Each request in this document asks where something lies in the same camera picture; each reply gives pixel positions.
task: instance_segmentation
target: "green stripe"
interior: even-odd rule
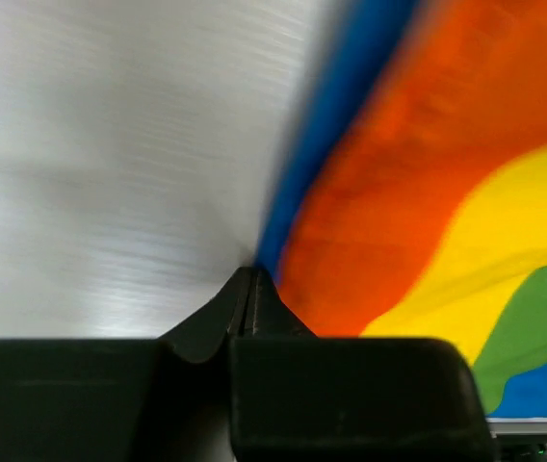
[[[508,302],[473,371],[489,414],[514,375],[547,363],[547,267],[531,274]]]

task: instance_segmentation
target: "yellow fabric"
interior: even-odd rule
[[[362,335],[447,339],[472,364],[511,295],[546,265],[547,146],[471,192],[422,278]]]

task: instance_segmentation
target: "orange stripe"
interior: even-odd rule
[[[320,335],[356,335],[425,269],[457,205],[547,142],[547,0],[455,0],[389,72],[313,187],[281,293]]]

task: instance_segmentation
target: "rainbow fabric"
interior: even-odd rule
[[[487,413],[547,417],[547,0],[435,5],[302,198],[279,289],[319,335],[446,339]]]

